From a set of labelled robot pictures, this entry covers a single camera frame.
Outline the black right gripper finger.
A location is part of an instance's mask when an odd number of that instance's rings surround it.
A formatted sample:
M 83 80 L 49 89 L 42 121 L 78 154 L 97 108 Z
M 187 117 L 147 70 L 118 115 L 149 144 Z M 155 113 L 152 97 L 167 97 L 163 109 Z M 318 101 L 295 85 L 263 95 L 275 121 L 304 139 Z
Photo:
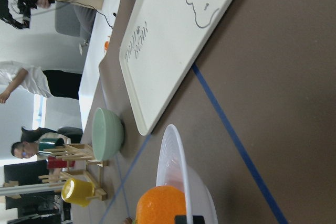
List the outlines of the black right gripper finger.
M 193 215 L 191 219 L 188 219 L 186 215 L 178 215 L 175 216 L 175 224 L 205 224 L 205 219 L 203 216 L 200 215 Z

